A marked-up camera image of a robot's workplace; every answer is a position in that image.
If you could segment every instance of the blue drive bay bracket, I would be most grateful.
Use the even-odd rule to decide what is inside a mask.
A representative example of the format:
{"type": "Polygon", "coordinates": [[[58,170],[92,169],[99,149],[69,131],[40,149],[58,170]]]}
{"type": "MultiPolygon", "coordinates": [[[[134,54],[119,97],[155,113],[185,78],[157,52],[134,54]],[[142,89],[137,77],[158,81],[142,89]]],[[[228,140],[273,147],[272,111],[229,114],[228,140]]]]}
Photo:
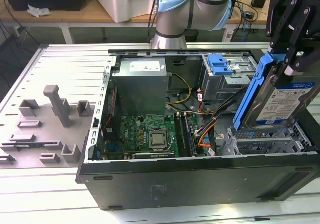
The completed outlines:
{"type": "Polygon", "coordinates": [[[260,59],[258,69],[256,70],[256,74],[253,77],[253,80],[244,95],[244,98],[236,112],[233,124],[235,125],[235,129],[238,131],[242,125],[242,120],[244,119],[244,115],[246,111],[250,108],[250,103],[252,103],[255,94],[257,93],[259,87],[261,87],[265,83],[265,78],[268,75],[266,72],[267,67],[271,64],[279,65],[285,59],[285,54],[271,54],[267,52],[265,56],[260,59]]]}
{"type": "Polygon", "coordinates": [[[208,62],[215,76],[232,76],[234,73],[222,55],[208,55],[208,62]]]}

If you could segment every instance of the cpu socket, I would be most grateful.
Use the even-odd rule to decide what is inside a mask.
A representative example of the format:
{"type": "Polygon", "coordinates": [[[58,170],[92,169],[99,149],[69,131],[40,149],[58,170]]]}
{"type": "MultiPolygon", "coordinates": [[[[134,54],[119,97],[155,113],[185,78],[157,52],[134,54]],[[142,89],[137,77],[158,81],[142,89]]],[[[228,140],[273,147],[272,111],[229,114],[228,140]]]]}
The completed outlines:
{"type": "Polygon", "coordinates": [[[150,130],[149,147],[154,151],[163,151],[168,146],[167,130],[150,130]]]}

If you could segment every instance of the motherboard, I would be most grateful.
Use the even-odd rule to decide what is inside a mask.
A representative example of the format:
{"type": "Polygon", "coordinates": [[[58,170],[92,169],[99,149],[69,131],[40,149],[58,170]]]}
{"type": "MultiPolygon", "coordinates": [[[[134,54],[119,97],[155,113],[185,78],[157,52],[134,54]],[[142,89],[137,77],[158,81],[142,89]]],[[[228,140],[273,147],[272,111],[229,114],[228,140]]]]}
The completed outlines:
{"type": "Polygon", "coordinates": [[[198,128],[195,115],[122,116],[119,140],[106,140],[102,157],[128,160],[195,156],[194,133],[198,128]]]}

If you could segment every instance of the blue connector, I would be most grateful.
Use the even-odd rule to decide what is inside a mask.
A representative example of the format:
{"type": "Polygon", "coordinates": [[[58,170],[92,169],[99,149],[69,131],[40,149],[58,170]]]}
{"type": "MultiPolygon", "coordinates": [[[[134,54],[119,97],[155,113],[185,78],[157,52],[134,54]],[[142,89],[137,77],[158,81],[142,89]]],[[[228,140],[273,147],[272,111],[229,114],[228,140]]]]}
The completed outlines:
{"type": "Polygon", "coordinates": [[[208,55],[208,61],[215,76],[232,76],[234,73],[222,55],[208,55]]]}

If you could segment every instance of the floor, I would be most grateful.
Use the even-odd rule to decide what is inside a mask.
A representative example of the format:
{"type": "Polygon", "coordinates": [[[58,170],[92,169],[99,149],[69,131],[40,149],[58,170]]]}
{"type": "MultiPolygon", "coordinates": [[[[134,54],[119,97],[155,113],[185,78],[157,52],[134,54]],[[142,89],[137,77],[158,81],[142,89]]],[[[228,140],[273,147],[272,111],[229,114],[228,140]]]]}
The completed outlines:
{"type": "MultiPolygon", "coordinates": [[[[94,44],[94,43],[147,43],[148,31],[146,28],[107,28],[108,38],[103,39],[101,28],[72,28],[71,34],[77,44],[94,44]]],[[[40,44],[64,44],[65,40],[59,28],[31,28],[31,35],[40,44]]],[[[197,38],[198,42],[221,42],[223,31],[199,31],[197,38]]],[[[242,41],[241,30],[237,33],[239,37],[235,37],[233,42],[242,41]]],[[[251,30],[247,37],[247,42],[268,42],[269,39],[265,35],[265,30],[257,30],[254,33],[251,30]]],[[[28,64],[38,45],[26,35],[26,32],[21,33],[21,37],[9,46],[0,48],[0,102],[6,96],[10,87],[15,83],[23,68],[28,64]]]]}

